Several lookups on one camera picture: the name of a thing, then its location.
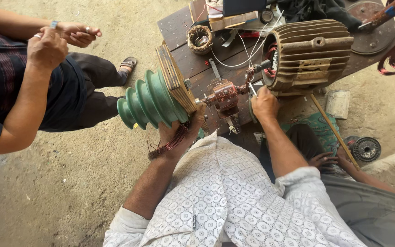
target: man's hand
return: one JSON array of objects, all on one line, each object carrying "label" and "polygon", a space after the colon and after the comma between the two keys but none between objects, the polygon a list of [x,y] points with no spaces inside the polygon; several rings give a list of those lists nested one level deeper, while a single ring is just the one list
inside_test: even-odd
[{"label": "man's hand", "polygon": [[261,123],[277,119],[280,104],[267,87],[261,87],[257,91],[257,97],[252,97],[251,104],[254,115]]},{"label": "man's hand", "polygon": [[96,40],[97,36],[102,36],[100,29],[76,22],[59,22],[56,31],[69,44],[80,48],[87,47],[92,41]]},{"label": "man's hand", "polygon": [[39,37],[32,37],[27,47],[27,63],[34,67],[51,73],[68,54],[65,39],[61,39],[55,29],[43,28]]},{"label": "man's hand", "polygon": [[[181,155],[184,154],[185,150],[193,143],[193,141],[198,136],[199,129],[205,120],[204,114],[206,107],[207,105],[205,103],[200,103],[197,105],[197,110],[191,119],[187,134],[178,146],[165,153],[167,156],[172,156],[175,158],[181,157]],[[172,128],[167,127],[163,122],[159,123],[158,130],[161,138],[160,146],[165,145],[173,138],[178,127],[179,121],[173,122]]]},{"label": "man's hand", "polygon": [[333,152],[326,152],[326,153],[321,153],[313,157],[310,161],[307,163],[309,166],[314,166],[316,167],[319,171],[322,171],[325,167],[323,165],[331,165],[331,164],[337,164],[337,157],[327,157],[329,155],[333,154]]}]

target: red wire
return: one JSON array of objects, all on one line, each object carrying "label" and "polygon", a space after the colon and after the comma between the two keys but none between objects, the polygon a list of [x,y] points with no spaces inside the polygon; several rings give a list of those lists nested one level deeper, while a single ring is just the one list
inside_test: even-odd
[{"label": "red wire", "polygon": [[196,22],[199,20],[200,16],[204,13],[204,11],[205,11],[205,6],[208,6],[208,7],[212,8],[212,9],[215,9],[215,10],[217,10],[217,11],[223,13],[223,11],[220,11],[220,10],[218,10],[218,9],[216,9],[216,8],[213,8],[213,7],[211,7],[211,6],[208,5],[208,4],[204,4],[204,9],[203,9],[202,12],[200,13],[200,15],[197,17],[197,19],[195,20],[195,22],[194,22],[193,24],[191,24],[191,26],[187,29],[186,33],[188,33],[188,31],[190,30],[190,28],[196,24]]}]

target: foot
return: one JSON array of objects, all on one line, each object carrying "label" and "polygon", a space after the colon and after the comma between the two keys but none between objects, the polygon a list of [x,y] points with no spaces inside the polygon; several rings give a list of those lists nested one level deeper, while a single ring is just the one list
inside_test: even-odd
[{"label": "foot", "polygon": [[136,59],[134,57],[128,57],[120,64],[118,71],[125,72],[127,76],[132,72],[132,69],[136,65]]},{"label": "foot", "polygon": [[130,74],[132,72],[132,68],[126,65],[121,65],[118,71],[126,72],[126,74]]}]

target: green pulley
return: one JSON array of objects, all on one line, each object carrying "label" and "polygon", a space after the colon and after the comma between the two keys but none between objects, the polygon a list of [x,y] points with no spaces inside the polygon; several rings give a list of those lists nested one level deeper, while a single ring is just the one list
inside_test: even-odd
[{"label": "green pulley", "polygon": [[146,70],[144,80],[137,80],[135,89],[127,88],[126,99],[117,101],[118,114],[126,126],[133,129],[137,123],[146,130],[150,122],[158,129],[158,123],[162,121],[171,128],[173,121],[184,123],[188,120],[187,112],[170,95],[159,67],[156,73]]}]

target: bolt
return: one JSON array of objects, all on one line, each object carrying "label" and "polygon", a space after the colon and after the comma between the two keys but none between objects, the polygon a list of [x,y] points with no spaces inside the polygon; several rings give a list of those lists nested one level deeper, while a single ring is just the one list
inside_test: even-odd
[{"label": "bolt", "polygon": [[184,80],[185,86],[187,87],[187,89],[191,89],[191,81],[189,78]]}]

